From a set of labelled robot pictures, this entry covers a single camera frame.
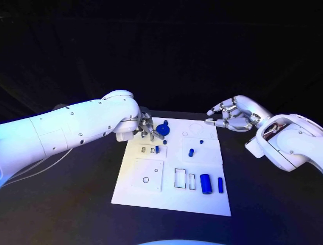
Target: white cable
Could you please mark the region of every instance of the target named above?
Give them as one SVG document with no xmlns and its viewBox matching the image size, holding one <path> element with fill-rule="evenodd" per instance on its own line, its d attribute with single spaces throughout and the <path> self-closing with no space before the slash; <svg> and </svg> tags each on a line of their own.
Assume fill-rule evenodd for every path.
<svg viewBox="0 0 323 245">
<path fill-rule="evenodd" d="M 48 159 L 48 157 L 47 158 L 44 158 L 29 169 L 26 169 L 24 172 L 19 172 L 18 174 L 15 174 L 12 177 L 11 177 L 11 179 L 13 179 L 15 177 L 18 177 L 18 176 L 21 176 L 22 174 L 25 174 L 28 171 L 31 171 L 36 166 L 39 166 L 41 165 L 41 163 L 45 161 Z"/>
<path fill-rule="evenodd" d="M 18 181 L 21 181 L 21 180 L 25 180 L 25 179 L 31 178 L 32 176 L 35 176 L 35 175 L 41 174 L 44 171 L 47 171 L 51 167 L 55 166 L 55 164 L 60 163 L 60 161 L 65 158 L 65 156 L 68 155 L 68 153 L 71 152 L 71 150 L 67 152 L 67 154 L 61 157 L 61 159 L 60 159 L 60 160 L 58 160 L 49 167 L 47 167 L 44 170 L 41 170 L 41 171 L 39 171 L 38 173 L 35 173 L 34 175 L 29 175 L 29 176 L 24 177 L 24 178 L 19 179 L 19 180 L 11 181 L 8 184 L 3 185 L 3 187 L 5 187 L 6 185 L 9 185 L 9 184 L 12 184 L 12 183 L 15 183 L 15 182 L 18 182 Z"/>
</svg>

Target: robotic hand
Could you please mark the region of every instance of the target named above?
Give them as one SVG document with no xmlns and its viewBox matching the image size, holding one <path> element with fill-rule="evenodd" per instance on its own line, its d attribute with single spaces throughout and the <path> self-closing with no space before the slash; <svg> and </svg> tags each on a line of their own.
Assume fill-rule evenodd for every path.
<svg viewBox="0 0 323 245">
<path fill-rule="evenodd" d="M 126 90 L 101 100 L 67 106 L 31 118 L 0 124 L 0 187 L 34 162 L 116 133 L 117 141 L 133 139 L 137 132 L 150 140 L 165 137 L 153 129 L 146 108 Z"/>
<path fill-rule="evenodd" d="M 237 132 L 258 128 L 255 137 L 245 144 L 257 158 L 264 155 L 276 166 L 293 171 L 310 162 L 323 173 L 323 128 L 300 115 L 273 115 L 248 97 L 238 95 L 221 102 L 209 111 L 222 112 L 222 119 L 205 123 Z"/>
</svg>

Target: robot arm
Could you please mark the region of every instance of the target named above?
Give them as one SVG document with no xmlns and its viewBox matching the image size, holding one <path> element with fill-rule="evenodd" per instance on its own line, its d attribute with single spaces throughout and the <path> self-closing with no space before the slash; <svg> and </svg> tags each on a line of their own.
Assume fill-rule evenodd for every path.
<svg viewBox="0 0 323 245">
<path fill-rule="evenodd" d="M 255 137 L 245 144 L 257 158 L 264 155 L 276 166 L 293 171 L 310 162 L 323 173 L 323 128 L 300 115 L 277 115 L 248 97 L 238 95 L 219 103 L 208 115 L 222 111 L 224 119 L 205 123 L 238 132 L 258 128 Z"/>
<path fill-rule="evenodd" d="M 34 162 L 116 133 L 117 141 L 143 131 L 153 139 L 150 113 L 133 94 L 113 91 L 101 100 L 67 106 L 39 116 L 0 125 L 0 187 Z"/>
</svg>

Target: blue object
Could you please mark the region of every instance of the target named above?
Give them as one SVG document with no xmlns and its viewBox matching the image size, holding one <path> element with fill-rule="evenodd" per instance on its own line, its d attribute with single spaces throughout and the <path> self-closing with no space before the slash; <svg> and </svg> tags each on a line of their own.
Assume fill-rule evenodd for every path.
<svg viewBox="0 0 323 245">
<path fill-rule="evenodd" d="M 212 185 L 209 175 L 201 175 L 201 186 L 202 186 L 202 193 L 205 195 L 212 194 Z"/>
<path fill-rule="evenodd" d="M 189 149 L 189 157 L 194 157 L 194 152 L 195 152 L 195 150 Z"/>
<path fill-rule="evenodd" d="M 165 120 L 165 123 L 157 125 L 156 131 L 160 133 L 160 135 L 166 136 L 170 133 L 170 128 L 168 126 L 168 121 Z"/>
<path fill-rule="evenodd" d="M 218 178 L 218 190 L 219 190 L 219 193 L 224 192 L 224 190 L 222 190 L 222 178 Z"/>
</svg>

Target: table surface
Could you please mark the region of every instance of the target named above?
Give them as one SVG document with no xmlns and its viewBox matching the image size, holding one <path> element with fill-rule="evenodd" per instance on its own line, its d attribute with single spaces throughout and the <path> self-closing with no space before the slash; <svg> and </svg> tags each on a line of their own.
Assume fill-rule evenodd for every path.
<svg viewBox="0 0 323 245">
<path fill-rule="evenodd" d="M 287 173 L 266 157 L 255 159 L 244 147 L 254 134 L 218 129 L 232 217 L 111 204 L 126 142 L 110 134 L 75 148 L 42 174 L 3 187 L 0 244 L 139 244 L 166 239 L 323 244 L 323 175 L 309 163 Z"/>
</svg>

